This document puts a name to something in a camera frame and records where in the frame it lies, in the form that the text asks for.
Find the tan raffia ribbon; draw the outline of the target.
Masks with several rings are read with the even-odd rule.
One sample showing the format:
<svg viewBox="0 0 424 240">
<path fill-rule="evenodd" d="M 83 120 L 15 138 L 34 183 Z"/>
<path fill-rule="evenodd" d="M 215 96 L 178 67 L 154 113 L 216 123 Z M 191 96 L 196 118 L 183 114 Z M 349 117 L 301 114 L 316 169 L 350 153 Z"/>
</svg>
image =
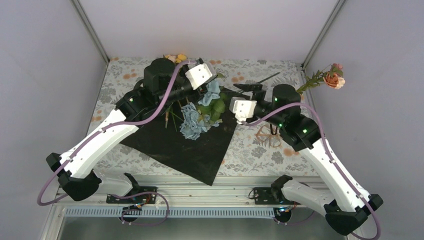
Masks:
<svg viewBox="0 0 424 240">
<path fill-rule="evenodd" d="M 271 125 L 263 125 L 255 134 L 256 142 L 268 148 L 280 148 L 283 146 L 282 138 L 279 135 L 279 128 Z"/>
</svg>

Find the pink orange rose stem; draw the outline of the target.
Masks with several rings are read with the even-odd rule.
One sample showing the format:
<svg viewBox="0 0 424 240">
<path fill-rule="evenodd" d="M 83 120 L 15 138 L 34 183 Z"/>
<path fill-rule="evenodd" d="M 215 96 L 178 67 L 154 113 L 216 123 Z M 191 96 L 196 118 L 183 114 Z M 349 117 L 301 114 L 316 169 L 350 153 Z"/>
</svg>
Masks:
<svg viewBox="0 0 424 240">
<path fill-rule="evenodd" d="M 305 79 L 306 82 L 296 90 L 299 94 L 323 84 L 332 89 L 338 90 L 346 83 L 346 80 L 344 79 L 343 65 L 340 63 L 333 63 L 325 67 L 323 70 L 317 70 L 316 72 L 313 72 L 311 76 L 306 76 Z"/>
</svg>

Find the black wrapping paper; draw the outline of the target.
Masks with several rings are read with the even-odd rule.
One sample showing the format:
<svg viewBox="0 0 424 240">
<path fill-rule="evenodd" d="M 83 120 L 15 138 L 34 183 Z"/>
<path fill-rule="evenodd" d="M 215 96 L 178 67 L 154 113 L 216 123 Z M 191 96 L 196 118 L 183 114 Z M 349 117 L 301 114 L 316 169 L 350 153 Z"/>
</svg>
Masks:
<svg viewBox="0 0 424 240">
<path fill-rule="evenodd" d="M 237 125 L 234 114 L 229 110 L 234 95 L 226 95 L 225 112 L 220 116 L 219 126 L 210 127 L 196 140 L 186 139 L 180 132 L 183 122 L 178 118 L 183 115 L 181 106 L 175 102 L 169 108 L 169 122 L 174 123 L 173 126 L 165 126 L 165 115 L 158 116 L 121 144 L 211 186 Z"/>
</svg>

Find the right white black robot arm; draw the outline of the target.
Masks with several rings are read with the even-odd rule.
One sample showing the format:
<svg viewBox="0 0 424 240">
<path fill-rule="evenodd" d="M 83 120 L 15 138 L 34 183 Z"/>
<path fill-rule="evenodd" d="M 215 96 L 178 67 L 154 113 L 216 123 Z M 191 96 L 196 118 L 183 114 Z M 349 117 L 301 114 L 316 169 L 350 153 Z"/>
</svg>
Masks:
<svg viewBox="0 0 424 240">
<path fill-rule="evenodd" d="M 293 86 L 276 85 L 271 101 L 265 100 L 266 91 L 260 83 L 238 83 L 236 87 L 252 94 L 250 99 L 231 99 L 229 109 L 237 122 L 249 127 L 267 122 L 277 127 L 282 140 L 309 161 L 330 191 L 325 194 L 283 175 L 271 184 L 274 202 L 304 205 L 323 216 L 343 236 L 355 235 L 369 216 L 376 218 L 383 199 L 364 189 L 343 166 L 325 137 L 319 117 L 309 118 L 301 113 L 305 104 Z"/>
</svg>

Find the blue rose stem bunch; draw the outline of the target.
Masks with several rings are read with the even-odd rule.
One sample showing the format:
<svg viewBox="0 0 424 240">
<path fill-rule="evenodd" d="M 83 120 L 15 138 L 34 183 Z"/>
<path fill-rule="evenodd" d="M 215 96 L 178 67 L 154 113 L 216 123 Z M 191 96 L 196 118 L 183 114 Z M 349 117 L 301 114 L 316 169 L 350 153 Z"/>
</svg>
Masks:
<svg viewBox="0 0 424 240">
<path fill-rule="evenodd" d="M 178 119 L 182 124 L 179 131 L 185 139 L 196 140 L 211 127 L 219 126 L 221 114 L 225 112 L 227 93 L 239 96 L 246 92 L 242 88 L 238 91 L 225 91 L 216 79 L 208 83 L 207 87 L 212 92 L 206 94 L 205 100 L 188 101 L 186 105 L 180 107 L 182 118 Z"/>
</svg>

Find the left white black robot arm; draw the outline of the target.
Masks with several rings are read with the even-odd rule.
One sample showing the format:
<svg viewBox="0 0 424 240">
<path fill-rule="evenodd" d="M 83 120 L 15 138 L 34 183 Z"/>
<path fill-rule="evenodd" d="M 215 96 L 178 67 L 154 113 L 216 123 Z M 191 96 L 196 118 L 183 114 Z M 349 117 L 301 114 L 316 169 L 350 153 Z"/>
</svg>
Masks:
<svg viewBox="0 0 424 240">
<path fill-rule="evenodd" d="M 174 63 L 157 58 L 148 65 L 134 88 L 119 99 L 105 120 L 70 150 L 51 153 L 46 162 L 65 196 L 82 201 L 99 194 L 111 194 L 131 203 L 140 186 L 132 175 L 113 176 L 95 171 L 95 165 L 122 140 L 138 131 L 174 102 L 202 98 L 215 69 L 201 59 Z"/>
</svg>

